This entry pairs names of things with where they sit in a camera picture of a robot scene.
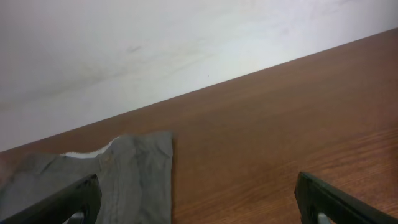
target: wood grain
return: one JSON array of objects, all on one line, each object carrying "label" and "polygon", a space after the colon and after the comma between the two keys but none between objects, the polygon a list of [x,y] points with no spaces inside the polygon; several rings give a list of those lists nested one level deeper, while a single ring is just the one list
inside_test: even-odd
[{"label": "wood grain", "polygon": [[300,223],[305,170],[398,217],[398,29],[0,154],[175,133],[174,223]]}]

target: gray cloth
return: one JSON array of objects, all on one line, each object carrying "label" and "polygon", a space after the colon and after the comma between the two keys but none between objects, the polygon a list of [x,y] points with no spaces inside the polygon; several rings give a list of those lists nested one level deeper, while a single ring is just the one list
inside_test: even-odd
[{"label": "gray cloth", "polygon": [[96,223],[171,223],[172,135],[121,136],[96,158],[33,154],[0,192],[0,219],[89,174],[102,191]]}]

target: wooden tabletop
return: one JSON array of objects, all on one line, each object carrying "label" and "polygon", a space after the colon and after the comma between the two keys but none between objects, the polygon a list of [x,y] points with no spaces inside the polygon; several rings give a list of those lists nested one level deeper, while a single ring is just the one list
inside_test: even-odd
[{"label": "wooden tabletop", "polygon": [[300,223],[294,186],[301,170],[398,217],[398,29],[33,142],[0,159],[12,166],[32,151],[89,152],[120,134],[165,129],[175,133],[174,223]]}]

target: white wall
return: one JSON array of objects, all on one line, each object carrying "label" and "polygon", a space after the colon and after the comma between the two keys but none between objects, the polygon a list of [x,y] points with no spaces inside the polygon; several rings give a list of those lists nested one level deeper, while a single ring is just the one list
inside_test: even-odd
[{"label": "white wall", "polygon": [[397,0],[2,0],[0,151],[398,26]]}]

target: black object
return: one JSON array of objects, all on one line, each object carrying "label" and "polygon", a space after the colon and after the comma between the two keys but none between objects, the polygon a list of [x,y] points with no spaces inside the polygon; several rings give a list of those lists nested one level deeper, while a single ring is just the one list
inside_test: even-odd
[{"label": "black object", "polygon": [[303,224],[395,224],[398,220],[330,186],[324,181],[301,172],[294,191]]},{"label": "black object", "polygon": [[3,220],[0,224],[94,224],[101,207],[97,175],[84,177],[41,202]]}]

